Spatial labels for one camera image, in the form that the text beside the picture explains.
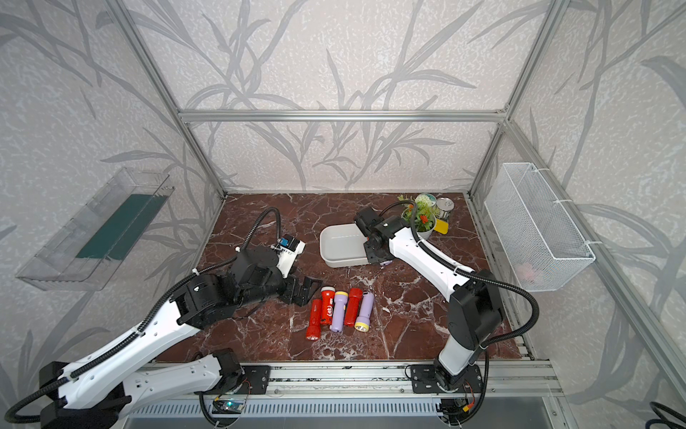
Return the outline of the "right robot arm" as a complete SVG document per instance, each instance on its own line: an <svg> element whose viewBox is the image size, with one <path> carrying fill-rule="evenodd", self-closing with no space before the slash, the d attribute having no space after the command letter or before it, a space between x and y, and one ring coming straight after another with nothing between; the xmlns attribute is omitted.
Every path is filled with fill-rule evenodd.
<svg viewBox="0 0 686 429"><path fill-rule="evenodd" d="M501 282L487 270L475 272L448 257L420 237L414 224L400 216L385 218L393 207L409 205L397 201L382 211L366 207L355 216L355 224L366 237L364 251L371 264L399 259L428 280L448 302L449 337L434 359L433 375L426 381L431 390L454 393L468 382L485 388L485 375L476 361L489 346L530 331L540 318L540 306L529 291ZM506 334L494 335L504 320L502 291L517 294L531 307L529 319Z"/></svg>

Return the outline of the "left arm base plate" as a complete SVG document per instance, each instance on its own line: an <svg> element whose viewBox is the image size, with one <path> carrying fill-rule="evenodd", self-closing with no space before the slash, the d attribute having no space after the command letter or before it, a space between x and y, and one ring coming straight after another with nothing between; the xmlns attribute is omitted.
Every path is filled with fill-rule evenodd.
<svg viewBox="0 0 686 429"><path fill-rule="evenodd" d="M239 395L265 395L272 367L268 365L243 366L243 376L235 393Z"/></svg>

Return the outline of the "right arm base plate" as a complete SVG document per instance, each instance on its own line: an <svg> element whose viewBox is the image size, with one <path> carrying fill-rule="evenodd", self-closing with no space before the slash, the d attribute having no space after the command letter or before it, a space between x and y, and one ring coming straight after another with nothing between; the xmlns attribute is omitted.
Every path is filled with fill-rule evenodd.
<svg viewBox="0 0 686 429"><path fill-rule="evenodd" d="M450 375L445 368L434 364L415 364L407 369L415 394L482 392L484 376L478 365L467 366L458 375Z"/></svg>

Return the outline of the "white plastic storage box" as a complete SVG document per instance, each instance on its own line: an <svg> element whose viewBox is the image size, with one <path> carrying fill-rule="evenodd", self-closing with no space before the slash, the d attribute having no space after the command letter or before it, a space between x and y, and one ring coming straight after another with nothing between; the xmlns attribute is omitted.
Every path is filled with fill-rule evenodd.
<svg viewBox="0 0 686 429"><path fill-rule="evenodd" d="M369 261L364 245L367 238L354 223L331 225L320 234L320 255L331 268L366 266Z"/></svg>

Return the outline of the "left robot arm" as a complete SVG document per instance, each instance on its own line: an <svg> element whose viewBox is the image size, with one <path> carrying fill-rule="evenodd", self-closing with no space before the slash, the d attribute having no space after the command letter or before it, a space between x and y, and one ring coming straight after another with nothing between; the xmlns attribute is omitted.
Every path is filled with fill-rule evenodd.
<svg viewBox="0 0 686 429"><path fill-rule="evenodd" d="M230 349L159 371L144 366L248 304L277 298L307 305L314 279L300 281L294 274L304 249L303 241L282 232L279 209L264 209L234 257L171 286L138 325L104 348L71 363L44 366L39 389L10 406L5 421L43 428L111 428L157 400L241 389L249 377Z"/></svg>

